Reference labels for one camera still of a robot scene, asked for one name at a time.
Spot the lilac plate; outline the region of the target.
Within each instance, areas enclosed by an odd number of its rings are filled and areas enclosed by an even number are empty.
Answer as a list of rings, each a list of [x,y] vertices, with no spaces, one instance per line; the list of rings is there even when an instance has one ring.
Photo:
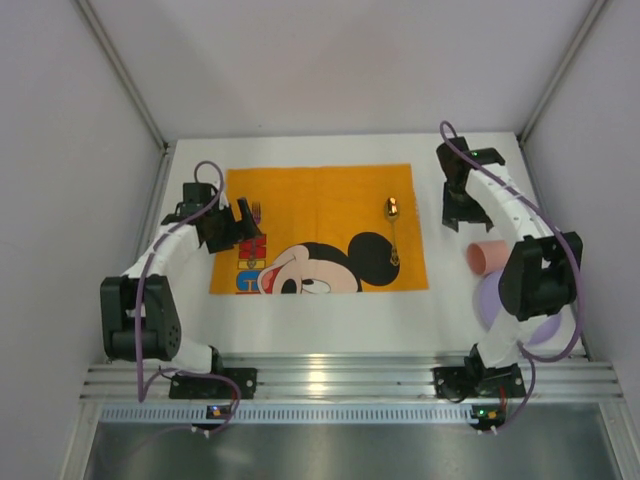
[[[485,276],[474,293],[474,308],[480,323],[489,331],[502,308],[499,297],[499,281],[503,271],[495,271]],[[555,336],[561,326],[560,313],[549,316],[532,334],[527,346],[542,344]]]

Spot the red cup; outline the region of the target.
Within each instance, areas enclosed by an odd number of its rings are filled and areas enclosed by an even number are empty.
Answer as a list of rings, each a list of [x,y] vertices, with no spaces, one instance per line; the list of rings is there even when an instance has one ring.
[[[510,250],[502,240],[471,243],[466,250],[466,260],[471,271],[485,276],[503,269]]]

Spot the orange Mickey Mouse placemat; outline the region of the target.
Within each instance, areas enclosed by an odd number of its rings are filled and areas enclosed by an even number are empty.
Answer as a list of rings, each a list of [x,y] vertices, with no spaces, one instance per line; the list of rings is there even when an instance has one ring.
[[[213,294],[401,292],[429,287],[408,164],[232,169],[227,195],[259,201],[257,263],[251,240],[217,255]],[[391,257],[384,214],[395,197],[400,265]]]

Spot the gold spoon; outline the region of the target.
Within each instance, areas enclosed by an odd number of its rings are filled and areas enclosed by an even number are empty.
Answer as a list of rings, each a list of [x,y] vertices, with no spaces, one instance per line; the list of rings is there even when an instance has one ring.
[[[400,265],[400,257],[397,248],[395,224],[399,219],[399,207],[395,197],[389,197],[384,204],[384,214],[391,226],[391,257],[390,262],[394,266]]]

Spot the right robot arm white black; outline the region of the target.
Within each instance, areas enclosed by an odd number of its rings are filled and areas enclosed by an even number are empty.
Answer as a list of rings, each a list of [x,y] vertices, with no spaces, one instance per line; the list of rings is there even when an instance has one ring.
[[[538,325],[578,297],[583,243],[543,218],[496,149],[471,150],[465,138],[453,137],[436,155],[445,175],[443,225],[453,231],[463,223],[496,229],[510,250],[499,283],[502,307],[464,359],[471,386],[494,389],[514,378],[521,348]]]

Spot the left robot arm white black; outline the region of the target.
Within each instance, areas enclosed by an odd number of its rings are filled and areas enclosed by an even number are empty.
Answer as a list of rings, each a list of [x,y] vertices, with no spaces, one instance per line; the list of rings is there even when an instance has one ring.
[[[218,185],[185,183],[183,199],[161,221],[149,247],[123,274],[100,285],[103,347],[111,360],[158,360],[196,374],[219,374],[218,350],[182,330],[172,285],[198,252],[210,255],[261,235],[246,198],[240,213]]]

